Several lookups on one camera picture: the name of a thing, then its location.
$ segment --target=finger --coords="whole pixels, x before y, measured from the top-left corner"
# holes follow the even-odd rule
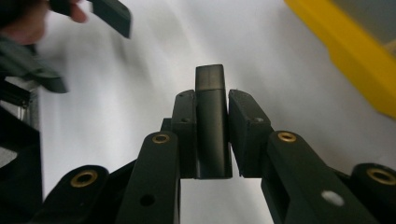
[[[72,15],[70,18],[75,22],[85,22],[87,21],[87,15],[84,11],[79,8],[77,4],[71,4]]]
[[[39,27],[38,29],[35,30],[35,32],[31,33],[29,36],[27,36],[24,41],[23,41],[23,45],[31,45],[34,44],[35,42],[37,42],[38,40],[40,40],[45,33],[45,24],[43,23],[43,25],[41,27]]]

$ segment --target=screw hole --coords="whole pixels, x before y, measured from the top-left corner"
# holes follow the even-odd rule
[[[385,170],[370,168],[367,170],[367,175],[380,184],[396,185],[396,177]]]
[[[151,194],[146,194],[140,198],[140,204],[142,206],[148,207],[155,203],[155,198]]]
[[[280,140],[282,140],[284,142],[288,142],[288,143],[292,143],[292,142],[295,142],[297,140],[297,137],[294,134],[292,134],[292,133],[279,133],[277,135],[277,137]]]
[[[170,140],[169,136],[167,134],[157,134],[152,138],[152,141],[156,144],[163,144],[166,143]]]
[[[70,184],[74,188],[84,188],[95,182],[98,174],[94,170],[86,170],[73,177]]]

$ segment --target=black mechanical linkage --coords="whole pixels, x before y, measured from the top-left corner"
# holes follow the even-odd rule
[[[179,223],[177,136],[148,135],[140,149],[116,222]]]
[[[338,172],[298,134],[274,132],[252,96],[231,90],[229,99],[227,116],[222,65],[198,67],[195,91],[177,95],[172,118],[146,137],[136,161],[111,175],[99,166],[72,171],[38,213],[38,133],[16,124],[0,108],[0,115],[8,118],[0,116],[7,127],[0,125],[0,147],[19,153],[0,169],[0,222],[179,223],[180,178],[231,177],[231,142],[240,175],[262,179],[276,224],[393,223],[395,171],[365,163],[351,176]],[[23,204],[27,197],[30,203]]]
[[[262,190],[270,211],[278,208],[276,195],[287,193],[286,211],[272,213],[279,223],[377,223],[353,193],[296,133],[274,132],[266,149],[275,169],[264,170]],[[271,188],[278,175],[285,192]]]

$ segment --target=human hand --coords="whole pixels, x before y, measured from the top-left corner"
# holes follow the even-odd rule
[[[70,18],[75,22],[85,22],[87,15],[78,7],[79,1],[70,0]],[[2,28],[0,33],[21,45],[34,44],[45,33],[45,19],[49,9],[47,0],[38,0],[20,18]]]

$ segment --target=white surface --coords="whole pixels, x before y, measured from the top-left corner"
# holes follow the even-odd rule
[[[112,172],[134,160],[176,94],[194,88],[195,67],[213,63],[228,89],[250,93],[276,130],[304,137],[331,167],[396,169],[396,121],[370,107],[281,0],[121,2],[134,14],[132,39],[93,14],[82,25],[49,16],[39,50],[69,93],[40,92],[46,194],[81,165]],[[181,223],[272,222],[260,180],[233,170],[231,180],[182,181]]]

